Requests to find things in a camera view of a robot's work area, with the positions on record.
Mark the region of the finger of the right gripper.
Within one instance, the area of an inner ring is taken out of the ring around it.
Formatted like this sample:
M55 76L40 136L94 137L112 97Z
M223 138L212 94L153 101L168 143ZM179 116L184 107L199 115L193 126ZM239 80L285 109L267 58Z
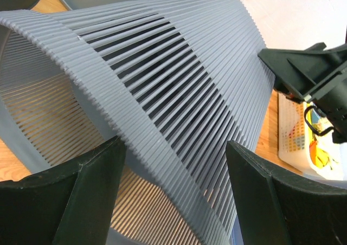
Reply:
M265 48L258 57L275 74L276 91L296 103L311 102L346 80L346 44L325 48L323 42L306 50Z

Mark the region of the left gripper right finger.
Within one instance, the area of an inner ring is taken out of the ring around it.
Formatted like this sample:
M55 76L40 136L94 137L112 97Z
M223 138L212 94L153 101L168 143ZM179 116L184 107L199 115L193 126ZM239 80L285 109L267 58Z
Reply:
M244 244L346 244L346 181L301 176L235 141L226 157Z

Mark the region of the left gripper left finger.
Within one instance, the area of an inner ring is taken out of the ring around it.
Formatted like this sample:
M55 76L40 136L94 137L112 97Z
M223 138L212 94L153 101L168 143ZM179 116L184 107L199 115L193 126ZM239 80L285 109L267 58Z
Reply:
M60 165L1 182L1 244L105 244L126 156L114 137Z

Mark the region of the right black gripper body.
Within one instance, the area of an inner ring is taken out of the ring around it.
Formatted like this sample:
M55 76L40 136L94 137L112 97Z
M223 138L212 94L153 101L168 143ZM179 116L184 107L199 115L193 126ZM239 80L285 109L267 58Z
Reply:
M310 122L305 119L311 131L319 136L332 133L332 141L335 144L346 142L346 74L338 74L334 79L320 89L313 99L313 106L309 106L304 111L304 118L310 110L321 112L332 124L323 131L315 129Z

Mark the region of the grey mesh square bin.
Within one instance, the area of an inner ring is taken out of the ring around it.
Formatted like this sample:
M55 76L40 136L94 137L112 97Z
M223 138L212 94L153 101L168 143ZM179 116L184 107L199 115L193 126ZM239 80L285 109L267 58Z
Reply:
M1 139L33 173L119 136L111 226L144 244L231 244L226 161L254 151L274 83L240 0L1 12Z

